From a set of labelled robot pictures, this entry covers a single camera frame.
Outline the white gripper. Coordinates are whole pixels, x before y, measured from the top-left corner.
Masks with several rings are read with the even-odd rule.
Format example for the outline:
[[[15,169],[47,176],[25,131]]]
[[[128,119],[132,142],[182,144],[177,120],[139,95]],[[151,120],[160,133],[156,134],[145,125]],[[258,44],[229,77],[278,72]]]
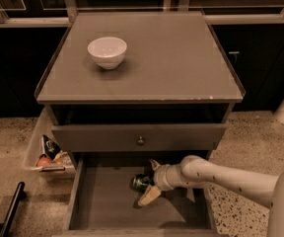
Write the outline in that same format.
[[[147,187],[145,193],[138,200],[139,206],[146,206],[158,198],[161,195],[161,192],[171,191],[174,189],[167,178],[170,165],[161,165],[154,159],[150,159],[149,162],[152,170],[154,171],[153,181],[155,186],[149,185]]]

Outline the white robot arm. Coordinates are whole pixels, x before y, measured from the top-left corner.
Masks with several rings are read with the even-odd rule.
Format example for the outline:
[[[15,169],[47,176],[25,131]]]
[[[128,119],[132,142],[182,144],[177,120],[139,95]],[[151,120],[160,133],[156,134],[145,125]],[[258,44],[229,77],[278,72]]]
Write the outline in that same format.
[[[145,206],[162,192],[175,188],[200,188],[212,183],[270,209],[267,237],[284,237],[284,172],[267,175],[213,164],[195,155],[184,157],[180,163],[161,165],[150,160],[154,171],[149,185],[138,200]]]

